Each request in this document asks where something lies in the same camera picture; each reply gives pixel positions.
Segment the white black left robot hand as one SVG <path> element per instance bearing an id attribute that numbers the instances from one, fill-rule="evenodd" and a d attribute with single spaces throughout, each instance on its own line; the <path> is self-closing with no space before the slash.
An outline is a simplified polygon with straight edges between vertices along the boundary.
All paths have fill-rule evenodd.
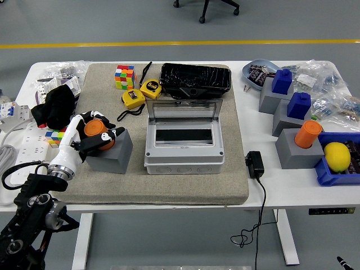
<path id="1" fill-rule="evenodd" d="M 99 120 L 107 128 L 107 131 L 88 137 L 84 128 L 91 120 Z M 78 165 L 85 161 L 88 152 L 115 142 L 115 139 L 124 131 L 125 128 L 117 128 L 98 111 L 89 111 L 74 116 L 60 142 L 58 154 L 48 166 L 47 174 L 63 179 L 72 179 L 77 172 Z"/>

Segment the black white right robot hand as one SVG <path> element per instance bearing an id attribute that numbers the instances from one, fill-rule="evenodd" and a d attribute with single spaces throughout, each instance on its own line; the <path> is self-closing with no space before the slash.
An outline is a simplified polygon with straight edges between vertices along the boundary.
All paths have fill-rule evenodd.
<path id="1" fill-rule="evenodd" d="M 337 256 L 337 261 L 345 270 L 354 270 L 342 257 Z"/>

